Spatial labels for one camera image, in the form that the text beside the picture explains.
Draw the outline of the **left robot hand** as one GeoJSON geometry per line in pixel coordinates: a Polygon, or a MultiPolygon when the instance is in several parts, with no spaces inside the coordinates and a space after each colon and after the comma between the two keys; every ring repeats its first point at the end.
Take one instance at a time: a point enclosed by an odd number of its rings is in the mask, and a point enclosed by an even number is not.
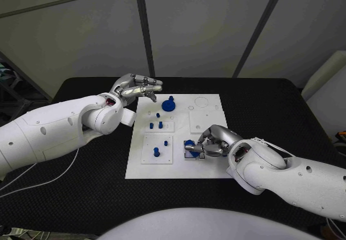
{"type": "Polygon", "coordinates": [[[161,90],[163,82],[160,80],[128,73],[115,81],[109,93],[117,96],[125,107],[140,97],[147,97],[156,103],[156,92],[160,92],[161,90]]]}

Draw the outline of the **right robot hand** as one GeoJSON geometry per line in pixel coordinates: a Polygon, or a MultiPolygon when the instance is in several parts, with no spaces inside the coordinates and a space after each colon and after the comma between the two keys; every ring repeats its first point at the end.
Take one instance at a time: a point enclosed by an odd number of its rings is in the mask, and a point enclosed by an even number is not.
{"type": "Polygon", "coordinates": [[[213,124],[202,133],[196,144],[186,144],[184,150],[203,153],[209,157],[228,155],[231,149],[243,138],[228,128],[213,124]]]}

